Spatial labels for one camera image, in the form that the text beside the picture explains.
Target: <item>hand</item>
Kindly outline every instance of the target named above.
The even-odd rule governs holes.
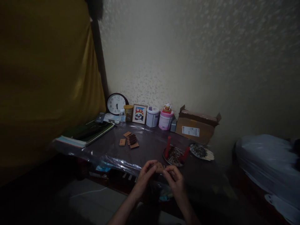
[[[173,192],[174,198],[179,205],[187,199],[187,193],[184,184],[184,178],[176,166],[170,165],[162,172],[167,179],[169,186]]]
[[[136,198],[136,200],[140,200],[147,187],[150,177],[155,173],[157,166],[154,165],[152,168],[151,166],[156,162],[157,160],[150,160],[146,162],[144,167],[141,169],[137,182],[130,193]]]

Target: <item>panda picture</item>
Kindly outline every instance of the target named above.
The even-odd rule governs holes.
[[[135,110],[135,120],[139,120],[139,121],[143,121],[144,120],[144,112],[143,112],[144,108],[141,107],[136,107]]]
[[[134,104],[132,122],[145,124],[146,117],[147,117],[147,106]]]

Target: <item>pink lid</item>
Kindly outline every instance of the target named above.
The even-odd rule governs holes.
[[[166,112],[163,112],[163,110],[161,110],[160,114],[164,117],[171,118],[174,115],[174,111],[172,110],[171,113],[166,113]]]

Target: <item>bed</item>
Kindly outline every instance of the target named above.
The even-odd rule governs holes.
[[[239,168],[247,177],[239,175],[238,180],[248,182],[242,191],[248,196],[256,192],[260,210],[275,209],[277,212],[271,215],[275,220],[279,213],[287,224],[300,224],[300,172],[295,169],[298,155],[293,152],[293,145],[266,134],[245,136],[237,141],[235,154]]]

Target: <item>yellow curtain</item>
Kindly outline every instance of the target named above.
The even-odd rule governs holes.
[[[105,111],[84,0],[0,1],[0,186],[49,159],[64,129]]]

